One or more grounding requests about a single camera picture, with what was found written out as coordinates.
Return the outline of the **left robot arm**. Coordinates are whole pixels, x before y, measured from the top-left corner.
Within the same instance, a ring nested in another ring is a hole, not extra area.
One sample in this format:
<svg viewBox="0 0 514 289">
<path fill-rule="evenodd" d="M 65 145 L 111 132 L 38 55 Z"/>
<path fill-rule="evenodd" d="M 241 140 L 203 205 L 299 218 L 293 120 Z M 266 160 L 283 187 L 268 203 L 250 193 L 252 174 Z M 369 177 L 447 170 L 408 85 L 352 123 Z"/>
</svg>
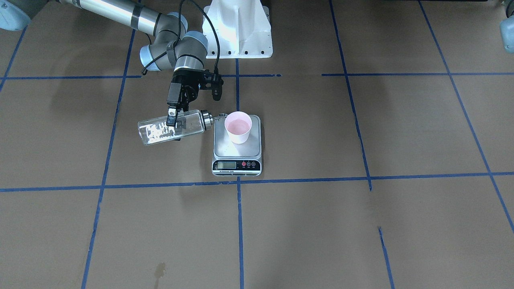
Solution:
<svg viewBox="0 0 514 289">
<path fill-rule="evenodd" d="M 507 53 L 514 53 L 514 17 L 504 19 L 500 22 L 500 34 L 504 50 Z"/>
</svg>

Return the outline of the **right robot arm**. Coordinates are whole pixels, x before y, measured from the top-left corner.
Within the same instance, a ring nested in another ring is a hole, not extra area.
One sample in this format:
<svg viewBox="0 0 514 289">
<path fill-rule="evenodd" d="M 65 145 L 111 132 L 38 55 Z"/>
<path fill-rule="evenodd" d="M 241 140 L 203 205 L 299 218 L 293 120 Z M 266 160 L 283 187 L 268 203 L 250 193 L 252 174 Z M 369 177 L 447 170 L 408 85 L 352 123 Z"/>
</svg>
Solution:
<svg viewBox="0 0 514 289">
<path fill-rule="evenodd" d="M 221 96 L 223 81 L 218 69 L 204 68 L 208 40 L 198 31 L 190 31 L 180 12 L 163 14 L 133 0 L 68 0 L 68 4 L 152 35 L 152 44 L 140 49 L 141 71 L 173 71 L 167 97 L 168 112 L 162 122 L 181 127 L 189 104 L 200 90 L 211 90 L 213 98 Z"/>
</svg>

